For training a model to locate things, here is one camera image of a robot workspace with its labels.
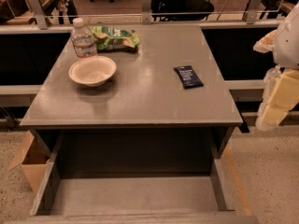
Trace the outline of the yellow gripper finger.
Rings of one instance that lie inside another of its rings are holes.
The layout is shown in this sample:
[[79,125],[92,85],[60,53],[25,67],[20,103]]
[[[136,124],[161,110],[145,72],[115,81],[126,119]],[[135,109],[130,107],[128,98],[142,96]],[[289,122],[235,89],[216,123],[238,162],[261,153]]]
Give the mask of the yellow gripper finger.
[[261,131],[275,129],[299,104],[299,71],[285,69],[276,80],[269,98],[263,99],[255,126]]
[[267,53],[274,49],[274,39],[276,35],[276,30],[271,31],[264,37],[262,37],[259,41],[255,43],[253,49],[260,53]]

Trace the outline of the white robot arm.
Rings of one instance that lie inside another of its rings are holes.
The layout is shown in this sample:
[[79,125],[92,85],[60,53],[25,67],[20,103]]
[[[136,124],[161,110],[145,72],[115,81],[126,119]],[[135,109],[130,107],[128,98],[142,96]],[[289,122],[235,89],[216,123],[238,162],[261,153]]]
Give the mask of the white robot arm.
[[299,104],[299,4],[253,49],[261,53],[271,51],[276,65],[263,78],[263,101],[255,122],[257,129],[269,131]]

